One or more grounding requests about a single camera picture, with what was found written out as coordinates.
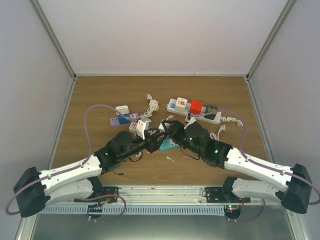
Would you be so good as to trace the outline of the long white power strip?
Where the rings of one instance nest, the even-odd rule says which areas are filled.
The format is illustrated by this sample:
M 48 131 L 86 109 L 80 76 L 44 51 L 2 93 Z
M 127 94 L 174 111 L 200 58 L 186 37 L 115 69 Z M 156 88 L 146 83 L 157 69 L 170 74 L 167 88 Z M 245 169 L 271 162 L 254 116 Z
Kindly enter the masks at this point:
M 191 107 L 191 103 L 190 102 L 186 102 L 184 104 L 184 107 L 183 108 L 176 108 L 176 102 L 177 102 L 177 99 L 174 99 L 174 98 L 171 98 L 168 102 L 168 104 L 166 105 L 166 109 L 169 113 L 173 113 L 173 114 L 176 114 L 176 115 L 181 115 L 181 116 L 184 116 L 186 117 L 189 112 L 190 112 L 190 107 Z M 206 116 L 204 115 L 201 115 L 201 116 L 196 116 L 195 119 L 198 120 L 198 121 L 203 121 L 203 122 L 206 122 L 206 123 L 210 123 L 210 124 L 215 124 L 215 125 L 218 125 L 221 123 L 221 112 L 218 112 L 215 114 L 215 116 L 213 117 L 213 119 L 210 119 L 210 118 L 206 118 Z

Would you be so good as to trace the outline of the white cartoon cube adapter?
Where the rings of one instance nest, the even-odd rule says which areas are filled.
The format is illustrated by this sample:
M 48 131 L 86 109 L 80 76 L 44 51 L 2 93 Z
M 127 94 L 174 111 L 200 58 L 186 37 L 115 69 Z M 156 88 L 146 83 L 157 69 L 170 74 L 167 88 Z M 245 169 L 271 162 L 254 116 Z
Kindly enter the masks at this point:
M 188 100 L 186 98 L 178 97 L 174 105 L 174 110 L 183 113 L 186 110 Z

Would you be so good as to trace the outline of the red cube adapter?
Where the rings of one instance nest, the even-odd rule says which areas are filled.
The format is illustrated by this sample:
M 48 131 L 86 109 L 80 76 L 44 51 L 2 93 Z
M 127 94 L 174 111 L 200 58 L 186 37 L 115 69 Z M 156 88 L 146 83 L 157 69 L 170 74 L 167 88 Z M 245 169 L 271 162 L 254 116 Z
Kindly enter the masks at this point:
M 200 114 L 202 111 L 203 102 L 198 100 L 192 100 L 189 108 L 189 112 L 191 114 L 197 115 Z

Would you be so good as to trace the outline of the blue cube adapter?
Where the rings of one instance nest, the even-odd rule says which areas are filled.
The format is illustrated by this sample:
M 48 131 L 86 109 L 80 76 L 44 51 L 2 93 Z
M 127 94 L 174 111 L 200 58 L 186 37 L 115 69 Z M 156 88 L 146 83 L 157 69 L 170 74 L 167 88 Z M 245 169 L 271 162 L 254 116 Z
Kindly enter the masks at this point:
M 123 117 L 122 115 L 118 115 L 118 123 L 120 125 L 125 125 L 125 124 L 130 124 L 131 121 L 127 118 L 129 118 L 130 116 L 128 114 L 125 114 L 125 117 Z

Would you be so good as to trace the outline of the white square charger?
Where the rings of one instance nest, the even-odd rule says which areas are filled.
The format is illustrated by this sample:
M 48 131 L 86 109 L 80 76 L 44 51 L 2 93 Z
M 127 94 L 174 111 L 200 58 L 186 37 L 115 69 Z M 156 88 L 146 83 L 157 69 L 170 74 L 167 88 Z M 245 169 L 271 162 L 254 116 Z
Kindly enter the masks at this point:
M 115 109 L 123 115 L 129 113 L 129 107 L 127 105 L 116 106 Z

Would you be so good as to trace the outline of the dark green cube adapter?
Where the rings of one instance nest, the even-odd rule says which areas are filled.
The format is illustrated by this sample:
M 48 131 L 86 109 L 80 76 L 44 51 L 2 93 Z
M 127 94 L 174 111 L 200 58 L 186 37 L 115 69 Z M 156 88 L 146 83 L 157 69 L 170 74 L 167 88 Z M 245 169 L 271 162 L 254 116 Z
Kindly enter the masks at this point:
M 207 105 L 205 109 L 205 113 L 212 113 L 218 110 L 218 107 L 215 105 Z

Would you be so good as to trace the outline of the small white plug adapter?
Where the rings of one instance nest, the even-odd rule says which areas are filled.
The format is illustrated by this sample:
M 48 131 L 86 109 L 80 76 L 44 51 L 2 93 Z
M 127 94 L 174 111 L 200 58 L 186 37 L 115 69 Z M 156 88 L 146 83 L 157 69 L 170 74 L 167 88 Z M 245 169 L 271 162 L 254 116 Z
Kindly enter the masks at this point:
M 158 126 L 158 129 L 162 133 L 166 132 L 166 130 L 168 129 L 167 123 L 161 122 L 160 125 Z

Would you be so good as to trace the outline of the black power adapter with cable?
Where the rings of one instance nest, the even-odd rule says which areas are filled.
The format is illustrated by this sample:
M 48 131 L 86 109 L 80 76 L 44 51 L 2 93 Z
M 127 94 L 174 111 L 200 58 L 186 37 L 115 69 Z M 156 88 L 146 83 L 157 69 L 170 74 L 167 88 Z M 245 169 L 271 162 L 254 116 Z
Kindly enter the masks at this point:
M 127 161 L 130 161 L 131 163 L 136 163 L 136 162 L 139 162 L 142 158 L 143 158 L 143 151 L 140 151 L 139 153 L 137 153 L 135 155 L 135 158 L 136 160 L 133 160 L 132 157 L 128 157 L 126 159 L 123 159 L 122 162 L 127 162 Z M 126 173 L 125 172 L 116 172 L 114 170 L 112 170 L 112 172 L 118 176 L 124 176 Z

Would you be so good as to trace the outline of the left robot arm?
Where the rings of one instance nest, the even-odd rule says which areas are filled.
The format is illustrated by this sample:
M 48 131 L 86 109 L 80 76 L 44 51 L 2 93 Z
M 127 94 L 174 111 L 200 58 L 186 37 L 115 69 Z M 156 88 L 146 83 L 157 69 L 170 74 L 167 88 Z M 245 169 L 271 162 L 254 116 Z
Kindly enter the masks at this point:
M 87 158 L 62 167 L 38 171 L 30 167 L 19 178 L 13 192 L 22 218 L 33 216 L 42 211 L 52 194 L 75 182 L 98 177 L 120 167 L 121 162 L 143 150 L 157 151 L 167 137 L 167 133 L 156 130 L 145 137 L 132 136 L 128 131 L 119 132 L 107 144 L 90 154 Z

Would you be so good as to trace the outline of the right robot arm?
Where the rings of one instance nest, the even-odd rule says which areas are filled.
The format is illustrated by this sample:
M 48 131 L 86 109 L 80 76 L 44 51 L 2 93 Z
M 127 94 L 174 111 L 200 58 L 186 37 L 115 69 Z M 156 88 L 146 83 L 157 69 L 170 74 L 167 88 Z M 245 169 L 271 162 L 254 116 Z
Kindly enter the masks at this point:
M 306 214 L 310 206 L 312 181 L 301 164 L 279 165 L 247 155 L 230 144 L 212 139 L 197 121 L 184 125 L 178 120 L 163 120 L 163 130 L 181 148 L 196 154 L 211 167 L 244 173 L 254 180 L 228 177 L 221 196 L 228 203 L 237 198 L 258 198 L 280 203 L 285 209 Z

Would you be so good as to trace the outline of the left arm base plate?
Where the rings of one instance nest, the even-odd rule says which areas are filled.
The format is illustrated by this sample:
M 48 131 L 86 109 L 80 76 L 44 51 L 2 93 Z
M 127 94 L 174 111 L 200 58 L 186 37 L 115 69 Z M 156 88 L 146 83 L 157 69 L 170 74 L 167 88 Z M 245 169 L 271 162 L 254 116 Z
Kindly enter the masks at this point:
M 118 186 L 103 186 L 102 190 L 95 190 L 89 197 L 76 198 L 73 201 L 76 203 L 115 203 L 118 200 L 115 195 L 118 193 Z

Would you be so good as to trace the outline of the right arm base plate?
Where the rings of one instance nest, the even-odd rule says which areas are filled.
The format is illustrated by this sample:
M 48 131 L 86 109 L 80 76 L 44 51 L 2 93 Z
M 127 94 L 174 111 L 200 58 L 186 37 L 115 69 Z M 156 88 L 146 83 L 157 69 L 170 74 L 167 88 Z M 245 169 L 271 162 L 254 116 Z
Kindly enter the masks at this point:
M 215 203 L 215 204 L 231 204 L 237 203 L 242 204 L 250 203 L 251 199 L 249 197 L 246 198 L 238 198 L 232 197 L 231 199 L 227 199 L 222 193 L 222 187 L 220 186 L 208 186 L 205 187 L 200 192 L 201 196 L 205 198 L 207 203 Z

